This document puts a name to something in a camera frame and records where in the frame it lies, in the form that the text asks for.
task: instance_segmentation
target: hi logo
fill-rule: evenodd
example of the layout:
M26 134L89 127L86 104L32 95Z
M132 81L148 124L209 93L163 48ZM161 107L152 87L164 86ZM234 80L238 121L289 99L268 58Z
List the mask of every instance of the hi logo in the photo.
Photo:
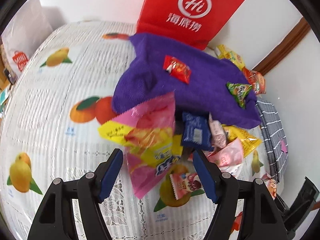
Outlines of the hi logo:
M198 19L206 16L212 8L211 0L179 0L180 12L191 19Z

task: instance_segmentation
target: silver bolt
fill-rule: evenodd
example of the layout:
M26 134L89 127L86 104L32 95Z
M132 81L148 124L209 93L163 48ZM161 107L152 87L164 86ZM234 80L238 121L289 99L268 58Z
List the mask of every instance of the silver bolt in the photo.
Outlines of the silver bolt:
M85 175L85 177L86 177L87 179L92 179L92 178L94 177L94 173L93 173L93 172L88 172L88 173Z
M57 185L57 184L59 184L60 182L61 182L61 179L60 179L60 178L56 178L56 179L53 180L53 184L54 184L54 185Z
M222 173L222 177L224 177L225 179L229 179L231 177L231 174L229 172L224 172Z
M259 179L259 178L255 179L255 182L259 185L261 185L263 183L262 179Z

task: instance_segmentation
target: gray striped cloth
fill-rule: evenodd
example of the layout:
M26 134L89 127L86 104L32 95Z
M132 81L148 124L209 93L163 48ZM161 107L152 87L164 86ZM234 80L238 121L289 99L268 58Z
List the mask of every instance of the gray striped cloth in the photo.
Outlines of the gray striped cloth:
M257 97L256 108L261 117L261 131L270 164L270 175L280 182L288 164L288 144L275 106Z

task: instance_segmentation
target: purple towel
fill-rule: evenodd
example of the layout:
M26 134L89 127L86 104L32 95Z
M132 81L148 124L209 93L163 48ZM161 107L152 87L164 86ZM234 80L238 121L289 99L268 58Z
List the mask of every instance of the purple towel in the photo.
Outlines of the purple towel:
M137 57L120 78L112 99L112 108L123 113L159 95L174 91L177 108L211 112L226 125L251 129L261 123L253 91L242 109L226 86L248 83L242 72L229 60L219 60L179 41L139 33L130 37ZM164 57L170 55L187 64L192 73L187 85L163 70Z

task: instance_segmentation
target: yellow snack packet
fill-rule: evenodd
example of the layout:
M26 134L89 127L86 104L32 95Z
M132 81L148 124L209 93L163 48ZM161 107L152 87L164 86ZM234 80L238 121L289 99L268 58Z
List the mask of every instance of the yellow snack packet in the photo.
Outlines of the yellow snack packet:
M245 67L242 57L223 44L215 47L214 52L216 53L218 59L226 58L230 60L233 64L235 64L240 70L242 70Z
M260 143L262 143L262 140L248 133L244 129L235 126L226 126L224 124L222 126L230 142L233 142L235 139L239 138L242 144L244 158L247 157L255 148L257 148Z

